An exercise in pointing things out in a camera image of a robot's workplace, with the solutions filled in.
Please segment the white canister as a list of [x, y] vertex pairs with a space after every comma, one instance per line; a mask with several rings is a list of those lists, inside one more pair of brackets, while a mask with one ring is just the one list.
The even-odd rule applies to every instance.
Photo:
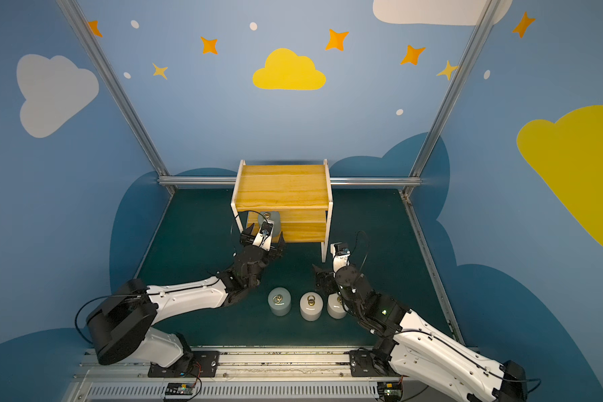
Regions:
[[343, 319], [347, 315], [343, 306], [343, 300], [338, 293], [332, 293], [328, 296], [327, 311], [328, 315], [336, 320]]
[[307, 292], [301, 296], [299, 306], [301, 317], [308, 322], [314, 322], [323, 312], [323, 298], [318, 293]]

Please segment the grey-blue canister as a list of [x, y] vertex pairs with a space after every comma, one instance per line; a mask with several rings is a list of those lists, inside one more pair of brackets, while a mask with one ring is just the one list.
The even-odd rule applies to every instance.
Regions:
[[281, 236], [281, 214], [277, 211], [264, 211], [259, 212], [257, 215], [257, 222], [259, 226], [262, 226], [263, 222], [267, 220], [271, 225], [271, 238], [274, 242], [278, 242]]
[[272, 289], [267, 301], [271, 312], [277, 317], [284, 317], [291, 310], [291, 294], [284, 287]]

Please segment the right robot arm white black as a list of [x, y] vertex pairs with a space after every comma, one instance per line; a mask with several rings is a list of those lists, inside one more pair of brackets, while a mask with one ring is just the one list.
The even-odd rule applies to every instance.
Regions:
[[455, 401], [526, 401], [527, 376], [512, 360], [499, 363], [448, 337], [416, 311], [375, 291], [355, 266], [313, 268], [316, 288], [337, 294], [346, 313], [378, 338], [378, 371], [411, 377]]

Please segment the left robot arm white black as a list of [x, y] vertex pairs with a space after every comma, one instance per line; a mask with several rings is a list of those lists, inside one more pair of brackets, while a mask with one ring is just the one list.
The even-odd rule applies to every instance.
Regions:
[[264, 270], [286, 249], [285, 237], [273, 241], [270, 221], [260, 229], [241, 232], [242, 250], [232, 264], [211, 277], [172, 286], [149, 286], [132, 279], [88, 315], [89, 330], [99, 364], [127, 358], [149, 362], [161, 375], [184, 377], [193, 368], [194, 353], [184, 336], [164, 333], [155, 324], [185, 313], [226, 308], [245, 299], [261, 284]]

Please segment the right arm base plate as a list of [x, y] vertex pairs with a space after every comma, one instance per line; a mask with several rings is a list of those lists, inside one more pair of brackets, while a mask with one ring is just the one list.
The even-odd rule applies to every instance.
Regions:
[[380, 365], [367, 349], [355, 349], [348, 352], [349, 366], [351, 376], [354, 378], [363, 377], [384, 377], [386, 369]]

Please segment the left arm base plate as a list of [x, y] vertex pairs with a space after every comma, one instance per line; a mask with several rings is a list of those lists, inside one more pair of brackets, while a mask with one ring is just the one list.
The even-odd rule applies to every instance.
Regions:
[[152, 363], [149, 378], [214, 378], [219, 367], [219, 351], [203, 350], [185, 352], [171, 366], [164, 368]]

